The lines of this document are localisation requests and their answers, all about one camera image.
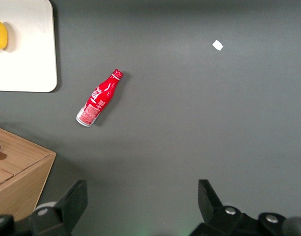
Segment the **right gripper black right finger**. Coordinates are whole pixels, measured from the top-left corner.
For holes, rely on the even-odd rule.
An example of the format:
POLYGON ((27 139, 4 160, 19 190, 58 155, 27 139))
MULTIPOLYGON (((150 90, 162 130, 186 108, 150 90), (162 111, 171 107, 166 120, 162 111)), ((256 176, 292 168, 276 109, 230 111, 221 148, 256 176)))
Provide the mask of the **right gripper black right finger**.
POLYGON ((257 219, 249 217, 233 206, 225 206, 206 179, 198 181, 198 206, 203 222, 192 236, 284 236, 282 224, 286 218, 277 213, 264 212, 257 219))

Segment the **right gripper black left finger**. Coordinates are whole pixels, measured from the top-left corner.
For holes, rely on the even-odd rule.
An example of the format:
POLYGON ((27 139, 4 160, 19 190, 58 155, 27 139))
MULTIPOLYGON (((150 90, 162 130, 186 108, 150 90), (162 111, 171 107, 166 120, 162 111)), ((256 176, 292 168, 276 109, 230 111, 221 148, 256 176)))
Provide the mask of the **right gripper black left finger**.
POLYGON ((33 236, 70 236, 88 205, 87 182, 78 180, 53 206, 37 208, 29 217, 33 236))

